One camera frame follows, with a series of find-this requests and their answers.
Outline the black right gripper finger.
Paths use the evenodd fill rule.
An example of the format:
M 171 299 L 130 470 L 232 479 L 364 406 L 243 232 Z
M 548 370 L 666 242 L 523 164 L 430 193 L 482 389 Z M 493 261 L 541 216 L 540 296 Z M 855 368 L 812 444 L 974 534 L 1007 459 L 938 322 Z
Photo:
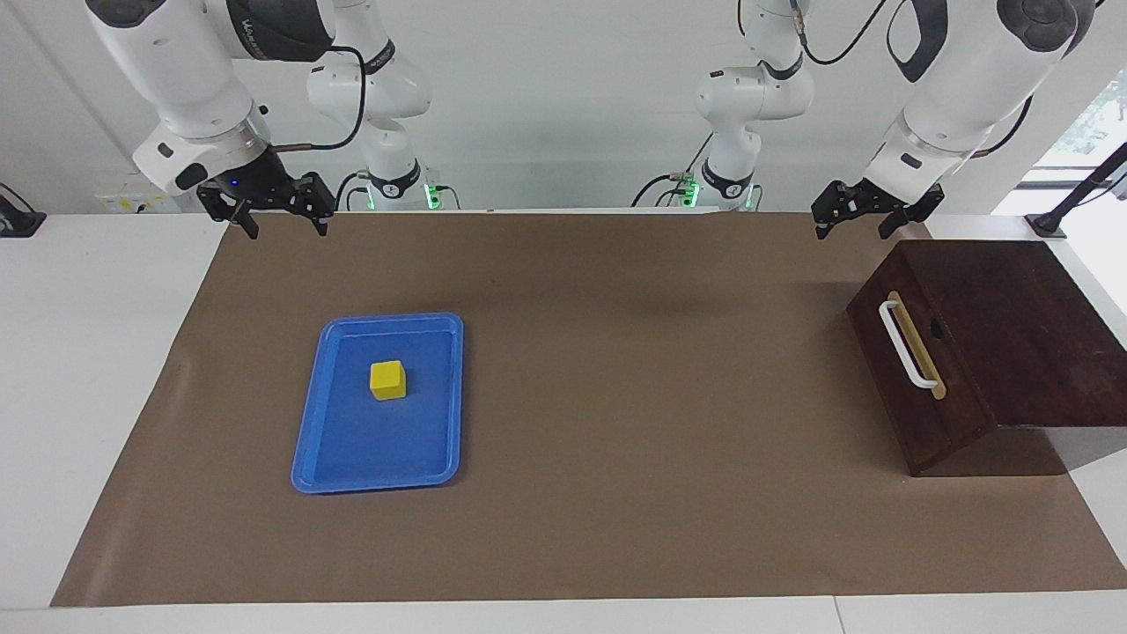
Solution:
M 215 184 L 199 184 L 195 189 L 195 195 L 203 208 L 208 212 L 210 218 L 236 225 L 250 240 L 257 240 L 259 226 L 251 216 L 251 200 L 249 198 L 225 200 L 225 194 Z
M 337 197 L 322 177 L 303 175 L 289 185 L 291 191 L 284 202 L 284 209 L 294 216 L 307 218 L 319 236 L 327 236 L 329 221 L 337 209 Z

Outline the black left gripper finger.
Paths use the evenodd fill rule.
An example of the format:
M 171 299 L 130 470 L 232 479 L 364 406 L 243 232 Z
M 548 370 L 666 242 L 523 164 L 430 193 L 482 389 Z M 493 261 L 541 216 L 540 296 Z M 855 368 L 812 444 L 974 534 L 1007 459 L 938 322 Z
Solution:
M 825 240 L 834 227 L 861 216 L 857 206 L 854 188 L 844 181 L 831 181 L 811 204 L 814 234 L 818 240 Z
M 943 191 L 941 184 L 933 184 L 919 198 L 917 203 L 895 203 L 888 216 L 880 222 L 879 236 L 882 240 L 889 240 L 898 229 L 906 227 L 912 222 L 925 222 L 943 200 L 946 200 L 946 191 Z

